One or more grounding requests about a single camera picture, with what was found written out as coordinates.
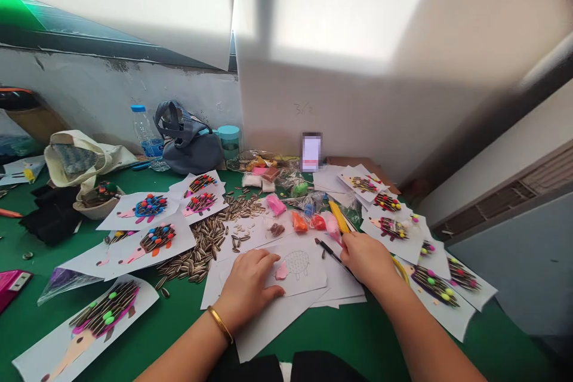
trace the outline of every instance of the canvas bag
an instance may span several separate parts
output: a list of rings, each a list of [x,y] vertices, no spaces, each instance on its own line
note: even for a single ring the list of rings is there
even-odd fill
[[[77,173],[73,175],[73,178],[69,173],[70,163],[65,162],[62,157],[64,150],[58,147],[78,149],[78,153],[86,154],[83,159],[73,160],[78,164]],[[137,162],[137,158],[124,146],[97,143],[80,130],[67,130],[52,134],[50,144],[44,149],[44,157],[54,185],[57,187],[81,185],[79,195],[96,185],[96,175],[109,173]]]
[[[174,172],[200,174],[216,169],[223,160],[221,144],[211,127],[192,116],[176,100],[159,103],[155,126],[164,137],[174,139],[166,141],[163,149],[163,160]]]

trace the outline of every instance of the water bottle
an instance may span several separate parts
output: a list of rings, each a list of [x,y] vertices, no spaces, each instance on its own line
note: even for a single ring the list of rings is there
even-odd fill
[[[169,170],[169,166],[163,161],[163,137],[154,125],[149,121],[145,106],[132,104],[133,128],[145,156],[151,162],[151,168],[155,171]]]

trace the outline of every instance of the phone screen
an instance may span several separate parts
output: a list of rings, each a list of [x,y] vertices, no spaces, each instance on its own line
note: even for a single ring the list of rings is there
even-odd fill
[[[300,171],[318,171],[321,161],[321,133],[303,134],[303,156]]]

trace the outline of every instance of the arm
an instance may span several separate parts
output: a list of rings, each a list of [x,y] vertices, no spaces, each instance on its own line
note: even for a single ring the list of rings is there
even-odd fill
[[[235,260],[221,296],[213,305],[233,338],[275,297],[285,294],[280,286],[264,287],[268,272],[279,259],[265,249],[253,249]],[[227,346],[225,334],[211,314],[205,312],[136,380],[204,381]]]
[[[363,233],[342,240],[340,258],[390,318],[414,382],[485,381],[398,275],[383,244]]]

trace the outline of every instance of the green table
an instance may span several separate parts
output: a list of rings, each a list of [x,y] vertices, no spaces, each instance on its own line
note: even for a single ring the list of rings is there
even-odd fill
[[[231,190],[240,185],[241,175],[222,171],[221,180]],[[44,171],[34,185],[21,185],[0,200],[0,207],[26,214],[35,209],[31,190],[48,179]],[[171,171],[120,171],[106,176],[127,193],[167,190],[182,179]],[[46,247],[18,225],[18,221],[0,218],[0,271],[22,269],[34,273],[33,279],[0,315],[0,379],[16,381],[20,376],[11,361],[47,335],[64,320],[103,293],[111,282],[78,288],[60,294],[41,307],[36,301],[56,266],[97,245],[106,232],[95,231],[97,221],[84,220],[79,232],[54,248]],[[22,260],[24,252],[34,258]],[[134,272],[152,285],[159,278],[154,268]],[[145,312],[122,336],[118,337],[79,377],[78,380],[133,380],[161,355],[202,313],[199,305],[205,283],[190,284],[177,279],[166,284],[171,293]],[[354,366],[371,381],[408,380],[408,370],[390,321],[372,295],[368,302],[348,304],[339,310],[329,307],[304,312],[260,355],[276,354],[291,361],[294,352],[326,350]],[[496,302],[487,304],[472,319],[464,353],[489,381],[551,380],[556,374],[546,357],[533,342],[503,313]],[[238,364],[234,347],[223,355],[215,372]]]

